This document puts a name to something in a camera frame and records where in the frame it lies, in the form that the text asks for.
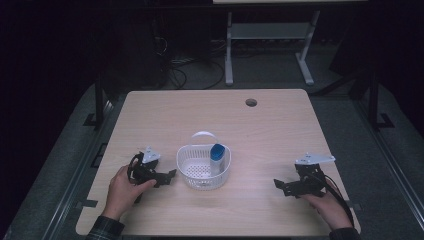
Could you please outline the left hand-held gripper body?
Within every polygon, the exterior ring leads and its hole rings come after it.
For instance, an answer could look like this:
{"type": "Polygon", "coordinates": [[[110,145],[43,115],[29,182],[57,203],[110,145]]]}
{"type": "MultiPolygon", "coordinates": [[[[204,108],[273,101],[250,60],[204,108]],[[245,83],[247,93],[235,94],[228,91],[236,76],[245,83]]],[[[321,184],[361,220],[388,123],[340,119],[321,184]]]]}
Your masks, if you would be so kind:
{"type": "Polygon", "coordinates": [[[160,157],[161,155],[150,146],[135,154],[128,165],[127,176],[129,181],[140,185],[149,180],[157,179],[155,168],[160,157]]]}

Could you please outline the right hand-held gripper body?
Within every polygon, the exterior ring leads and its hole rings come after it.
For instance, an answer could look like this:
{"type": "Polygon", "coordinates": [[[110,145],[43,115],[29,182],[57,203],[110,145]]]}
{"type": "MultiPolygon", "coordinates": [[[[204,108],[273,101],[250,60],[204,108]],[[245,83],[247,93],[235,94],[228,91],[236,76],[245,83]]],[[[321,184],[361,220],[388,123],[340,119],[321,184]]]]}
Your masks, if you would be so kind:
{"type": "Polygon", "coordinates": [[[321,190],[325,187],[325,174],[321,170],[321,163],[334,162],[332,155],[321,155],[306,153],[303,157],[295,161],[295,168],[300,177],[300,182],[304,187],[302,195],[312,194],[322,197],[321,190]]]}

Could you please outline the person's left hand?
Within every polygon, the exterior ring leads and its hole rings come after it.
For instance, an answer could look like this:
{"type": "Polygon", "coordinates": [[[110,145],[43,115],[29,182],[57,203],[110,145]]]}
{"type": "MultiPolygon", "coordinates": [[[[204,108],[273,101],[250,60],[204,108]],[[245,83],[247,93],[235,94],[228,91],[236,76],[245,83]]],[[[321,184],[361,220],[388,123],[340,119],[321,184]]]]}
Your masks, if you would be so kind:
{"type": "Polygon", "coordinates": [[[119,221],[135,200],[156,184],[155,180],[149,180],[140,185],[131,183],[127,175],[128,168],[128,165],[122,166],[111,179],[102,216],[119,221]]]}

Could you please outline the aluminium floor rail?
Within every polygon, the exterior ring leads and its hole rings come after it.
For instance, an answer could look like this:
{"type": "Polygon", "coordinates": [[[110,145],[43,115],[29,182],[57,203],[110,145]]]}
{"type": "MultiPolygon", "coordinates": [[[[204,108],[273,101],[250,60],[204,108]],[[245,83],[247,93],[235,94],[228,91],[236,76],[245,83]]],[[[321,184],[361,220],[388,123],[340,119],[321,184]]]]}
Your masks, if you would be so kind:
{"type": "Polygon", "coordinates": [[[382,128],[389,128],[390,124],[387,122],[377,123],[374,125],[368,119],[367,109],[364,104],[359,101],[354,101],[353,105],[358,112],[360,118],[364,122],[366,128],[373,137],[375,143],[377,144],[380,152],[384,156],[384,159],[388,165],[388,169],[394,178],[396,185],[398,186],[399,191],[404,197],[406,203],[408,204],[414,218],[416,219],[421,230],[424,232],[424,202],[419,198],[415,189],[411,185],[410,181],[407,179],[404,171],[401,169],[399,163],[397,162],[396,156],[393,154],[389,146],[387,145],[386,140],[381,134],[382,128]]]}
{"type": "Polygon", "coordinates": [[[113,109],[113,104],[107,100],[101,111],[105,121],[97,126],[94,110],[88,102],[81,102],[61,133],[43,167],[49,190],[46,196],[51,196],[54,206],[41,240],[58,240],[66,231],[78,236],[75,232],[81,212],[78,203],[87,199],[100,163],[98,151],[110,138],[113,109]]]}

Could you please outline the white plastic basket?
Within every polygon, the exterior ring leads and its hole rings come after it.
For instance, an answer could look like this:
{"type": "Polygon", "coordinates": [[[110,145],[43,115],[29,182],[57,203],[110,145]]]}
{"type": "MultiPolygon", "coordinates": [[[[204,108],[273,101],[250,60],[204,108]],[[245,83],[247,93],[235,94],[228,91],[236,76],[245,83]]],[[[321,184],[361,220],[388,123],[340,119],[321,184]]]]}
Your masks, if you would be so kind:
{"type": "Polygon", "coordinates": [[[199,131],[191,136],[188,145],[182,146],[176,155],[176,163],[185,183],[192,189],[207,191],[223,186],[229,176],[232,153],[211,132],[199,131]],[[210,150],[214,144],[225,147],[225,170],[212,176],[210,172],[210,150]]]}

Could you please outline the person's right hand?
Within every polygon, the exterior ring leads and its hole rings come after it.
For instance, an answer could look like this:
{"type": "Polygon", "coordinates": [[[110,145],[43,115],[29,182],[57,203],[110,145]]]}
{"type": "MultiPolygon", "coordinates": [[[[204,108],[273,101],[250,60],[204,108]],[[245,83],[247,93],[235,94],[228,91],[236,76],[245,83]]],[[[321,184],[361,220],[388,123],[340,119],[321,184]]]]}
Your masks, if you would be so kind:
{"type": "Polygon", "coordinates": [[[329,190],[326,190],[322,197],[305,194],[301,195],[300,198],[306,200],[317,210],[331,230],[353,227],[345,209],[329,190]]]}

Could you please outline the black metal post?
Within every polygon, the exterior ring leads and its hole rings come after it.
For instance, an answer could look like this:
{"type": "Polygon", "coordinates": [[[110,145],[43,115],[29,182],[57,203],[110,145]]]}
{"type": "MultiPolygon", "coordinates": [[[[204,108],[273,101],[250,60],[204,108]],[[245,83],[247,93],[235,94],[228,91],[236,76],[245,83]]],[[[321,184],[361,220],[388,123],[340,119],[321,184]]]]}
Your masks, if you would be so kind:
{"type": "Polygon", "coordinates": [[[372,128],[377,131],[378,127],[378,89],[379,83],[375,72],[372,73],[369,85],[368,121],[372,128]]]}
{"type": "Polygon", "coordinates": [[[104,120],[104,102],[103,102],[103,88],[102,88],[102,78],[98,77],[95,81],[95,129],[98,130],[104,120]]]}

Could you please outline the grey metal table frame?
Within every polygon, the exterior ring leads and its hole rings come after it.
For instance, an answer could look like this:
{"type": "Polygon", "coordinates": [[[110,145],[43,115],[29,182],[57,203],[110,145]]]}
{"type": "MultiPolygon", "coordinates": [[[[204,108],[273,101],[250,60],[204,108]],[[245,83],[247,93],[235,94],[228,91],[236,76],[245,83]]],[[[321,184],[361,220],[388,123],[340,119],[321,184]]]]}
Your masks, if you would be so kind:
{"type": "Polygon", "coordinates": [[[367,0],[212,0],[214,6],[228,7],[226,23],[225,45],[225,83],[234,84],[232,65],[232,43],[235,40],[302,40],[303,48],[295,53],[295,58],[307,86],[314,85],[314,79],[306,62],[308,51],[317,28],[321,10],[325,6],[340,6],[342,4],[359,4],[367,0]],[[265,22],[265,23],[238,23],[233,21],[236,8],[252,7],[271,8],[272,10],[287,10],[289,7],[305,10],[309,7],[312,15],[309,21],[304,22],[265,22]]]}

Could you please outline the white bottle with blue cap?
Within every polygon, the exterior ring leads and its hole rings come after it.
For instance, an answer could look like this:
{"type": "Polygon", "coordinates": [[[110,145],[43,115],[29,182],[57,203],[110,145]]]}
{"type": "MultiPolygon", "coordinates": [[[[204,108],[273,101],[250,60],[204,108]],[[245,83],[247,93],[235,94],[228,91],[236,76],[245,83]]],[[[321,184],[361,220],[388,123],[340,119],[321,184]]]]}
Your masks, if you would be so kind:
{"type": "Polygon", "coordinates": [[[217,176],[225,170],[224,156],[225,147],[221,144],[214,144],[210,150],[210,172],[212,176],[217,176]]]}

